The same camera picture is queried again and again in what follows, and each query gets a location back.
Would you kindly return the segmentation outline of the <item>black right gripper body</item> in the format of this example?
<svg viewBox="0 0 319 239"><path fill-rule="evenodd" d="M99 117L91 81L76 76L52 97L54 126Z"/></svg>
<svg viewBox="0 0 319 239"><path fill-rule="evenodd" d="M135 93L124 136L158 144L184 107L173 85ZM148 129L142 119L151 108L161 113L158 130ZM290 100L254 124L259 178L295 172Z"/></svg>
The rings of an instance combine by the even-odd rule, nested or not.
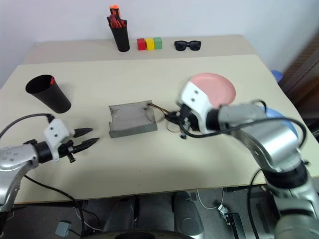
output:
<svg viewBox="0 0 319 239"><path fill-rule="evenodd" d="M186 139L187 136L192 138L200 138L199 134L189 132L189 129L199 131L198 119L192 112L192 109L186 104L182 104L177 117L177 124L180 128L180 138Z"/></svg>

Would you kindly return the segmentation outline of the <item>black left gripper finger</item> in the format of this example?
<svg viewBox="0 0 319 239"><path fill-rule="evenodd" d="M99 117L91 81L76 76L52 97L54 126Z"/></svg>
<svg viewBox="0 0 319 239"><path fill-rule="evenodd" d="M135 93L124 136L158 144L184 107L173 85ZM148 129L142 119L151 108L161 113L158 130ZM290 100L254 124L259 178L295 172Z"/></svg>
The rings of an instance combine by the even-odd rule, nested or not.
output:
<svg viewBox="0 0 319 239"><path fill-rule="evenodd" d="M84 136L86 135L87 133L93 131L92 128L77 128L74 130L74 138L78 138L78 137L81 137L81 136Z"/></svg>
<svg viewBox="0 0 319 239"><path fill-rule="evenodd" d="M81 152L83 150L88 149L89 147L91 147L93 144L95 144L100 138L91 138L88 140L83 141L81 144L73 146L73 150L72 153L78 153Z"/></svg>

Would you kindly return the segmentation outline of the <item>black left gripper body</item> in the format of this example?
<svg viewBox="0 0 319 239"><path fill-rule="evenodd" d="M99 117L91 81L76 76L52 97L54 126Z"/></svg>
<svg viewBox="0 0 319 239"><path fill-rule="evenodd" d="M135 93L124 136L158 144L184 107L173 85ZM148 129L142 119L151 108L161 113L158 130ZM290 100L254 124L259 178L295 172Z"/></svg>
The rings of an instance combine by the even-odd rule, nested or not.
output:
<svg viewBox="0 0 319 239"><path fill-rule="evenodd" d="M58 148L59 158L67 157L70 163L76 161L72 154L74 150L73 143L74 142L72 140L69 140L66 143L60 145L60 147Z"/></svg>

